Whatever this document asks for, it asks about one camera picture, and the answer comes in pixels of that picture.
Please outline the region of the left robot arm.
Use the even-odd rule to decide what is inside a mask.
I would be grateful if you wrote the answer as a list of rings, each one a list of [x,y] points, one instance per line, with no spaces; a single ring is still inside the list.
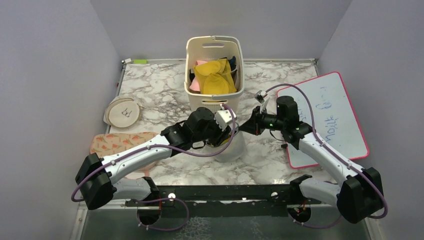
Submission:
[[[194,143],[220,145],[228,140],[224,146],[227,149],[235,136],[237,116],[228,105],[220,107],[217,112],[198,107],[186,120],[166,127],[147,142],[123,152],[104,157],[96,153],[87,155],[75,176],[77,186],[71,200],[85,202],[89,210],[96,210],[113,199],[138,198],[144,205],[152,205],[157,200],[157,191],[146,180],[124,186],[122,179],[180,153],[201,157],[189,151]]]

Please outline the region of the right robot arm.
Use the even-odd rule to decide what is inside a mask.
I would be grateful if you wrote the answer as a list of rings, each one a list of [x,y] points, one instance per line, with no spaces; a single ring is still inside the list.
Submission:
[[[264,130],[276,130],[284,141],[308,155],[323,167],[335,184],[304,175],[290,182],[289,199],[300,204],[315,199],[336,207],[341,216],[352,224],[365,218],[382,219],[389,212],[384,198],[380,173],[373,167],[365,169],[337,152],[317,133],[314,125],[300,120],[298,105],[293,97],[276,100],[276,114],[268,114],[263,103],[256,106],[250,118],[239,130],[259,136]]]

